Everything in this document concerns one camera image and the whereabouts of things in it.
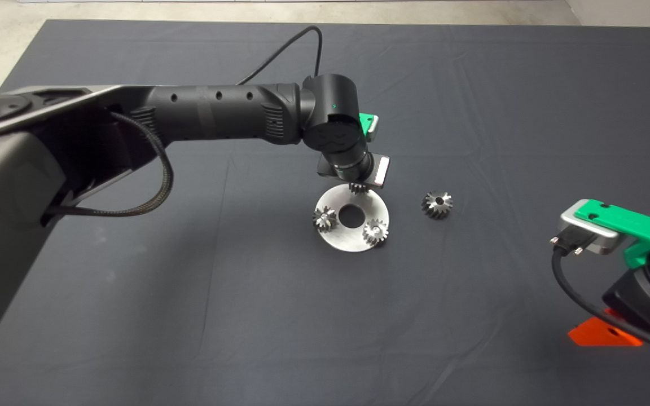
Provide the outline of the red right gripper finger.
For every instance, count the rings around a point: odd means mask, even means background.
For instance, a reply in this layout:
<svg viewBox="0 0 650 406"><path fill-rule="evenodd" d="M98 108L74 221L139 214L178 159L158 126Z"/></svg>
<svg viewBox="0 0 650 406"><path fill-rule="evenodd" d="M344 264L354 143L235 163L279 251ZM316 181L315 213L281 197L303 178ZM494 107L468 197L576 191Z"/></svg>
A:
<svg viewBox="0 0 650 406"><path fill-rule="evenodd" d="M570 340L581 347L640 347L643 341L598 317L592 316L568 332Z"/></svg>

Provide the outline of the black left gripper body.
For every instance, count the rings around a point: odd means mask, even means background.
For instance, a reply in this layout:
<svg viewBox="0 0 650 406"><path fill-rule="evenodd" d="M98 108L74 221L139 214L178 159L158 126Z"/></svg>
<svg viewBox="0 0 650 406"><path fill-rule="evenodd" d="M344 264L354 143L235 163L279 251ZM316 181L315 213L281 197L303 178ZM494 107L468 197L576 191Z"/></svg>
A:
<svg viewBox="0 0 650 406"><path fill-rule="evenodd" d="M389 172L390 158L386 155L366 153L352 165L332 165L322 155L318 160L318 175L338 178L341 182L355 183L368 188L383 188Z"/></svg>

